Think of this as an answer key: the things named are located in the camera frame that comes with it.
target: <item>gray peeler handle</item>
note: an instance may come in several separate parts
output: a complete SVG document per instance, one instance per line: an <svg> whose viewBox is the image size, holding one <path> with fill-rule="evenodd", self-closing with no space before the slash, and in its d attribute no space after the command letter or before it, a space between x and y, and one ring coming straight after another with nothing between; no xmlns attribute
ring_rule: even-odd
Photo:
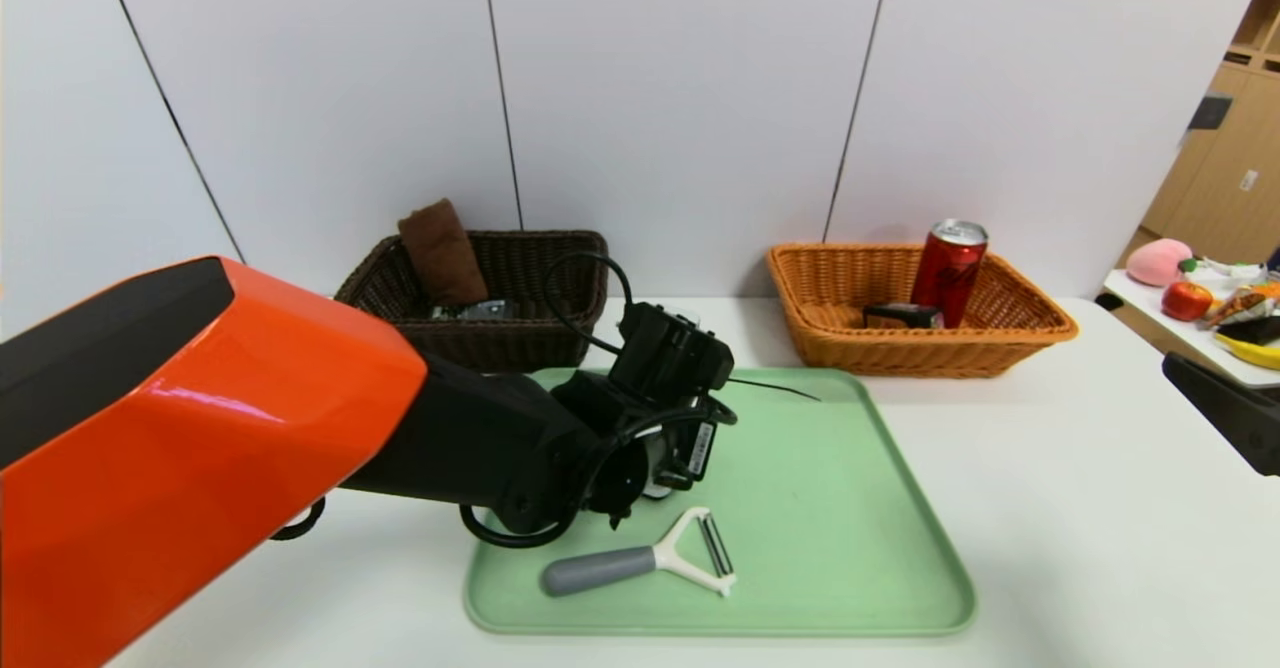
<svg viewBox="0 0 1280 668"><path fill-rule="evenodd" d="M547 595L570 595L641 576L657 567L658 562L649 545L563 558L544 568L543 590Z"/></svg>

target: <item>label sticker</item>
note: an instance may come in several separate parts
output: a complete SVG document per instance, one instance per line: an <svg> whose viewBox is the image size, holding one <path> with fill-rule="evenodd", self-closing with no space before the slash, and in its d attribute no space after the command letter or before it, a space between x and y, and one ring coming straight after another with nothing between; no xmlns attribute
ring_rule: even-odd
<svg viewBox="0 0 1280 668"><path fill-rule="evenodd" d="M716 436L716 426L713 424L703 424L698 429L694 453L689 457L689 468L698 477L703 476L703 467L707 466L707 454L710 453L713 436Z"/></svg>

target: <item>red apple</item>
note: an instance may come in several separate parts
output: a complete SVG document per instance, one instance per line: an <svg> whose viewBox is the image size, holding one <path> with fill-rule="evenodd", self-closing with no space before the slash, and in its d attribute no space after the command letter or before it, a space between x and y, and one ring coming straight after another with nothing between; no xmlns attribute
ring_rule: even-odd
<svg viewBox="0 0 1280 668"><path fill-rule="evenodd" d="M1166 316L1179 321L1194 321L1208 312L1212 303L1213 294L1203 285L1193 284L1193 282L1175 282L1165 289L1160 308Z"/></svg>

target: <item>pink peach toy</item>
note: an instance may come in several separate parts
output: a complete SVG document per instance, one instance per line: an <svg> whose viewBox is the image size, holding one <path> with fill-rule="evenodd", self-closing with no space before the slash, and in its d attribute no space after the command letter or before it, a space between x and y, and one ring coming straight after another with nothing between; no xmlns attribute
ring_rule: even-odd
<svg viewBox="0 0 1280 668"><path fill-rule="evenodd" d="M1192 257L1192 250L1183 241L1162 238L1134 250L1129 255L1129 261L1125 262L1125 271L1135 282L1164 288L1183 280L1183 270L1179 264Z"/></svg>

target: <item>banana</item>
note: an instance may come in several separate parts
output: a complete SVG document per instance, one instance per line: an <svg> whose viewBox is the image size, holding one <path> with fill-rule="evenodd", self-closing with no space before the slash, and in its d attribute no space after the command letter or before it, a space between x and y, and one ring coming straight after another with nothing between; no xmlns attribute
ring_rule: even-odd
<svg viewBox="0 0 1280 668"><path fill-rule="evenodd" d="M1231 349L1231 354L1240 361L1253 363L1254 366L1261 366L1263 369L1271 369L1272 371L1280 371L1280 348L1253 346L1252 343L1244 343L1244 340L1229 339L1229 337L1222 334L1213 334L1213 337L1226 344L1228 348Z"/></svg>

